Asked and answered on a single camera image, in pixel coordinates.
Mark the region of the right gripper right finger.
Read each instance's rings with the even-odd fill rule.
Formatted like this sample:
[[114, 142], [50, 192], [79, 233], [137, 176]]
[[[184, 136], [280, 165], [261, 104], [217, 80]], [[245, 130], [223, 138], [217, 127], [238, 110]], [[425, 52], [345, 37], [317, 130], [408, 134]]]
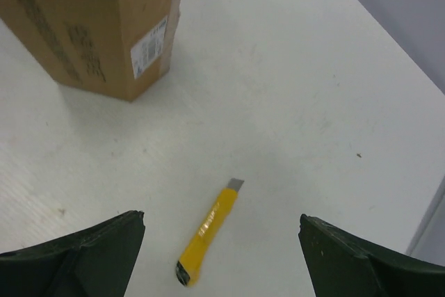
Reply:
[[443, 296], [444, 267], [303, 214], [298, 238], [316, 296]]

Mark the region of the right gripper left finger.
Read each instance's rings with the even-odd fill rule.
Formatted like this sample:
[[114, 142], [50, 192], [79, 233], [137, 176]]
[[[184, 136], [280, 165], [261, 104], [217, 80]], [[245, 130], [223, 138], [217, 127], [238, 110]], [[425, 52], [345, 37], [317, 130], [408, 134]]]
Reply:
[[2, 296], [123, 296], [145, 226], [127, 211], [88, 229], [1, 254]]

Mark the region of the yellow utility knife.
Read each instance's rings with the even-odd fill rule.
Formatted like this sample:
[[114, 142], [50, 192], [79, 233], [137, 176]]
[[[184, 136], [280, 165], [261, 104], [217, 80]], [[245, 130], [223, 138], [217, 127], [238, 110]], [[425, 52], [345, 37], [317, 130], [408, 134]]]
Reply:
[[229, 180], [179, 257], [175, 273], [183, 286], [191, 287], [199, 279], [201, 265], [207, 250], [226, 217], [230, 214], [243, 184], [242, 179], [231, 178]]

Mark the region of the brown cardboard express box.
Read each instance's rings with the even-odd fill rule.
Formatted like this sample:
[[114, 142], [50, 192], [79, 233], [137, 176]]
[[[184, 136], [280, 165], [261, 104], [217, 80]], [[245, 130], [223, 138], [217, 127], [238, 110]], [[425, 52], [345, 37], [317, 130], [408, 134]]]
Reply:
[[66, 86], [133, 101], [170, 69], [181, 0], [1, 0], [1, 19]]

